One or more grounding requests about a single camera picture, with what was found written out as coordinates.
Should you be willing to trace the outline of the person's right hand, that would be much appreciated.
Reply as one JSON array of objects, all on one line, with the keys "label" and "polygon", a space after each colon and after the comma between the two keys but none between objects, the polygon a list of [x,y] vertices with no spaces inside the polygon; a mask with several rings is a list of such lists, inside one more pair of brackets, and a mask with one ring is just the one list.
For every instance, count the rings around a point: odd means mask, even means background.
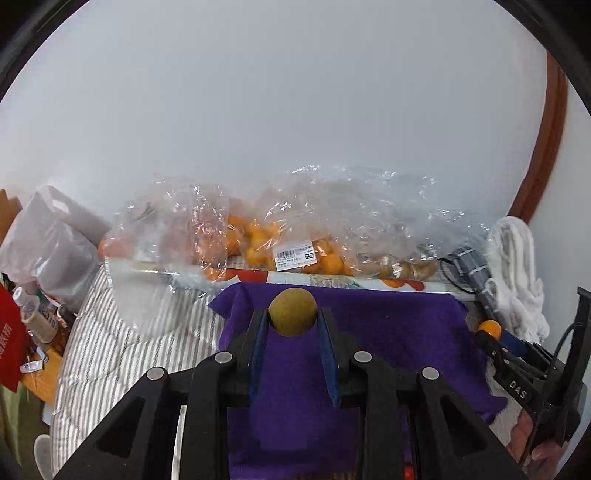
[{"label": "person's right hand", "polygon": [[[519,462],[523,456],[527,441],[533,432],[533,420],[531,416],[522,410],[519,414],[517,423],[511,430],[511,439],[507,444],[507,450],[511,456]],[[537,467],[533,472],[528,473],[530,479],[553,479],[557,473],[558,465],[567,451],[568,442],[559,445],[554,441],[549,441],[538,445],[532,450],[524,464],[530,465],[536,462]]]}]

